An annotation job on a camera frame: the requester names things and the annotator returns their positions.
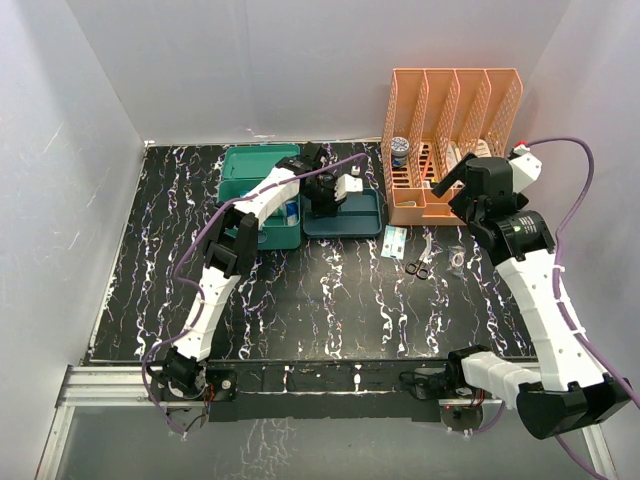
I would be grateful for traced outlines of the dark teal divider tray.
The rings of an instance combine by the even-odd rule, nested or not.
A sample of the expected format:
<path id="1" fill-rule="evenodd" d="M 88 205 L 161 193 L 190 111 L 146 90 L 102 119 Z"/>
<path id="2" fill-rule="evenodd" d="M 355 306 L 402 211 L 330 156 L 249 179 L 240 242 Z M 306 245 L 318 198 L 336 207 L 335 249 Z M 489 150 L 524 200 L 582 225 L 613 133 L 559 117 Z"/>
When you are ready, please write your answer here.
<path id="1" fill-rule="evenodd" d="M 302 205 L 302 230 L 309 238 L 371 239 L 382 230 L 378 193 L 371 188 L 365 188 L 361 194 L 348 196 L 335 217 L 316 218 L 306 198 Z"/>

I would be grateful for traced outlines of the black handled scissors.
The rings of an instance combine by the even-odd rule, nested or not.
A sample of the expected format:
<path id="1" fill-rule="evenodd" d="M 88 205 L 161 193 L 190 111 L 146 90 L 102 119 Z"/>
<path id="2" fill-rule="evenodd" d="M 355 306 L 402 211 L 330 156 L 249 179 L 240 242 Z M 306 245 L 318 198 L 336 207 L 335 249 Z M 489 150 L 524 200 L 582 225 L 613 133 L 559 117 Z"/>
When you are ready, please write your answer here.
<path id="1" fill-rule="evenodd" d="M 431 247 L 426 246 L 421 252 L 417 260 L 408 262 L 405 266 L 405 272 L 419 280 L 426 280 L 429 276 L 428 261 L 431 254 Z"/>

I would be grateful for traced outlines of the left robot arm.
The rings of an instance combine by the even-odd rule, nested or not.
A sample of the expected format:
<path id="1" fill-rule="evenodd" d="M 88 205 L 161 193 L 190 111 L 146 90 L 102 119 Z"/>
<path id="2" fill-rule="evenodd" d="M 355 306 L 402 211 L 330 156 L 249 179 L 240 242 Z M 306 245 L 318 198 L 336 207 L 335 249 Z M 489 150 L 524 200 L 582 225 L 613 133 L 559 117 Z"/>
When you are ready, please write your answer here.
<path id="1" fill-rule="evenodd" d="M 228 298 L 248 275 L 258 251 L 259 232 L 265 221 L 298 195 L 306 197 L 323 217 L 335 214 L 351 194 L 363 191 L 359 167 L 336 175 L 324 165 L 324 147 L 307 144 L 295 156 L 280 159 L 251 190 L 217 204 L 212 218 L 188 249 L 203 250 L 196 296 L 184 326 L 171 341 L 156 382 L 175 396 L 194 399 L 206 389 L 206 360 L 212 338 Z"/>

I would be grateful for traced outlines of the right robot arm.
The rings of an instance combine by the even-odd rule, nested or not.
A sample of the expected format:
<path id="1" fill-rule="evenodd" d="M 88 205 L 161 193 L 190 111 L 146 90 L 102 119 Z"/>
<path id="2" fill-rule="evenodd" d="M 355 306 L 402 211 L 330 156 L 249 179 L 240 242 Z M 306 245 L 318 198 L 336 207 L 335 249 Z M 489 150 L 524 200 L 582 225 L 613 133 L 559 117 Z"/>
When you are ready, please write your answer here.
<path id="1" fill-rule="evenodd" d="M 565 318 L 571 304 L 559 279 L 555 242 L 522 193 L 540 173 L 541 163 L 530 152 L 510 159 L 469 153 L 433 193 L 441 197 L 462 183 L 451 210 L 513 294 L 539 364 L 531 371 L 485 347 L 468 347 L 450 353 L 447 388 L 460 397 L 476 389 L 490 392 L 518 412 L 532 436 L 546 439 L 604 422 L 631 394 L 627 380 L 615 378 L 580 342 L 580 323 Z"/>

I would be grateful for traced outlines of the white tube packages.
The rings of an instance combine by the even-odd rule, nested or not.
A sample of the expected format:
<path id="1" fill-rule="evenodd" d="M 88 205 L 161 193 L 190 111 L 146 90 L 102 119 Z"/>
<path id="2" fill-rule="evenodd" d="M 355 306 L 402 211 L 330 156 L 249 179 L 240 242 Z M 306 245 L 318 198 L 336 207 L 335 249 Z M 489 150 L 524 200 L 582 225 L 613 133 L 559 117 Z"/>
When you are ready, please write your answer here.
<path id="1" fill-rule="evenodd" d="M 460 151 L 455 142 L 450 142 L 446 151 L 447 170 L 451 171 L 460 161 Z"/>

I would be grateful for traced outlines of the white blister card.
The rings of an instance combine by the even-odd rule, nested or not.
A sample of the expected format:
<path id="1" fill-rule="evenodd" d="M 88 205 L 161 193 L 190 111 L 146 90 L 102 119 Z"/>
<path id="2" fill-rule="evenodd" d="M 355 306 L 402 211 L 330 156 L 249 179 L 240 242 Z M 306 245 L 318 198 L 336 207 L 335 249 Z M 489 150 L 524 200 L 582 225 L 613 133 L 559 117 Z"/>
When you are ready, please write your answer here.
<path id="1" fill-rule="evenodd" d="M 475 147 L 475 150 L 474 150 L 474 154 L 477 157 L 492 157 L 493 156 L 488 143 L 483 139 L 479 139 L 477 141 L 476 147 Z"/>

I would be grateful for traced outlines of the orange file organizer rack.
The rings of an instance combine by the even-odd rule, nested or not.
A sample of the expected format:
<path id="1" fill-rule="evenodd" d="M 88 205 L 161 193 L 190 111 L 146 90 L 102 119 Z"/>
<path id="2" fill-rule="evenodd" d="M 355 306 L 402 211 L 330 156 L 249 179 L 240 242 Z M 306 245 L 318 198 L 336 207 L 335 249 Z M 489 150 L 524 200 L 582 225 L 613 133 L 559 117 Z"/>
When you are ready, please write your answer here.
<path id="1" fill-rule="evenodd" d="M 393 226 L 459 226 L 449 201 L 432 188 L 449 171 L 446 151 L 455 142 L 460 157 L 474 153 L 479 139 L 493 156 L 507 149 L 523 84 L 514 68 L 395 68 L 381 138 L 389 223 Z M 391 165 L 391 139 L 410 142 L 406 166 Z"/>

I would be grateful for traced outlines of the blue lid round jar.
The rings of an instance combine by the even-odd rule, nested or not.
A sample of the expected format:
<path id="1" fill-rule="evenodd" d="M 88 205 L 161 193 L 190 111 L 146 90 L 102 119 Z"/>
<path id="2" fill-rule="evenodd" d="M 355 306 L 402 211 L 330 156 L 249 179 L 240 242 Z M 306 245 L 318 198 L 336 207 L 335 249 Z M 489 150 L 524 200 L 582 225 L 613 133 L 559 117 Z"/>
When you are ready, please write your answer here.
<path id="1" fill-rule="evenodd" d="M 391 139 L 391 165 L 394 169 L 406 166 L 410 154 L 410 142 L 402 136 Z"/>

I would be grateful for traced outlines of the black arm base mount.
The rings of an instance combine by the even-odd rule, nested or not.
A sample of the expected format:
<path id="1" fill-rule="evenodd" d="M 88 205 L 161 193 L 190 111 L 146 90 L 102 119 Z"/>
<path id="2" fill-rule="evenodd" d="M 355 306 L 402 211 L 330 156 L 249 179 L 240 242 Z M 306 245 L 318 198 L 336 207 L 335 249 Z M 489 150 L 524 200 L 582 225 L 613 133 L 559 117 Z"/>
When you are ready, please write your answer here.
<path id="1" fill-rule="evenodd" d="M 166 406 L 194 403 L 216 423 L 409 419 L 462 431 L 479 428 L 494 403 L 483 391 L 453 386 L 442 360 L 209 360 L 204 394 L 191 399 L 156 382 L 162 360 L 143 368 L 155 398 Z"/>

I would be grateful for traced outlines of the aluminium frame rail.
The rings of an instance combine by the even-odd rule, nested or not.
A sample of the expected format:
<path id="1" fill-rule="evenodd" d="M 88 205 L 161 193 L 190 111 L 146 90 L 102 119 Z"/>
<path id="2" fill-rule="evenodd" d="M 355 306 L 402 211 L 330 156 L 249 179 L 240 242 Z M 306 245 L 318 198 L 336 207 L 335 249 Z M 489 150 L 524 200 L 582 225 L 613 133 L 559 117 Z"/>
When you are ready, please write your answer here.
<path id="1" fill-rule="evenodd" d="M 488 399 L 419 400 L 408 363 L 218 363 L 216 397 L 148 402 L 137 369 L 68 371 L 40 479 L 587 479 L 599 429 L 533 438 Z"/>

